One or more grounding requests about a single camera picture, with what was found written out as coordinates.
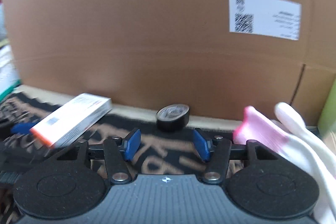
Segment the white orange box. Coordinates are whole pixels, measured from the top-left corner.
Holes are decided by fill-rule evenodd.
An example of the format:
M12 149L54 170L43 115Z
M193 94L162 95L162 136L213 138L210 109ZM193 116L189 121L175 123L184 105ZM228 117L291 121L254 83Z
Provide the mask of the white orange box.
M46 116L30 132L49 148L67 147L111 110L110 98L82 93Z

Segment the large brown cardboard box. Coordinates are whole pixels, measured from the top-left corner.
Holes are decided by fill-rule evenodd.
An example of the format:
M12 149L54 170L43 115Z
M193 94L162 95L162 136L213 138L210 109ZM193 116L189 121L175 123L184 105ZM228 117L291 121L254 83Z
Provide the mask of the large brown cardboard box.
M236 120L287 102L315 125L335 79L335 0L287 0L301 4L297 41L230 32L228 0L2 1L36 88Z

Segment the light green cardboard box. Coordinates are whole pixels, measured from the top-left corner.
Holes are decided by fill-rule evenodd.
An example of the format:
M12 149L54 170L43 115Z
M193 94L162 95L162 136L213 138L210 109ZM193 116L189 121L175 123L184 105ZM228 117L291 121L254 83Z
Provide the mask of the light green cardboard box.
M329 131L335 132L335 96L334 83L318 121L318 130L322 136L326 135Z

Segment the black tape roll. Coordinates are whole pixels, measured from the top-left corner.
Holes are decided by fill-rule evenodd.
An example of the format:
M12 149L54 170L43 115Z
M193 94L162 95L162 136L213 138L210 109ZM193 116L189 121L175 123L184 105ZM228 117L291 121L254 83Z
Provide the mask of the black tape roll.
M157 128L163 132L175 132L187 126L190 119L190 107L185 104L172 104L158 110Z

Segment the white plastic crate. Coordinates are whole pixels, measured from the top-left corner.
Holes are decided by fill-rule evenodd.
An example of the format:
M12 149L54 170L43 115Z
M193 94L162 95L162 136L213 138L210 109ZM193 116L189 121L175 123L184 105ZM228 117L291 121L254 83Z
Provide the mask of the white plastic crate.
M1 48L0 96L1 101L21 84L19 73L14 64L11 46Z

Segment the white pink gloves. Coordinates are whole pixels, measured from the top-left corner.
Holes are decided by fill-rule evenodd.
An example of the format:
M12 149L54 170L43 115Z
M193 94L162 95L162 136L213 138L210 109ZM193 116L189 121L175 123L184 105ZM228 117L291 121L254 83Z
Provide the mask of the white pink gloves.
M313 210L315 220L335 223L335 154L306 128L302 117L289 104L279 102L274 113L277 123L254 107L246 107L243 122L233 133L234 143L259 141L310 174L320 189Z

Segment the white shipping label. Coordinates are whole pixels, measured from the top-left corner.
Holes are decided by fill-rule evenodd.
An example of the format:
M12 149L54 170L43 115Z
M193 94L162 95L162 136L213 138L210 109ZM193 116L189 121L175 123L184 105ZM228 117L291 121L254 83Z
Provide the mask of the white shipping label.
M230 32L299 39L299 3L287 0L228 0L228 6Z

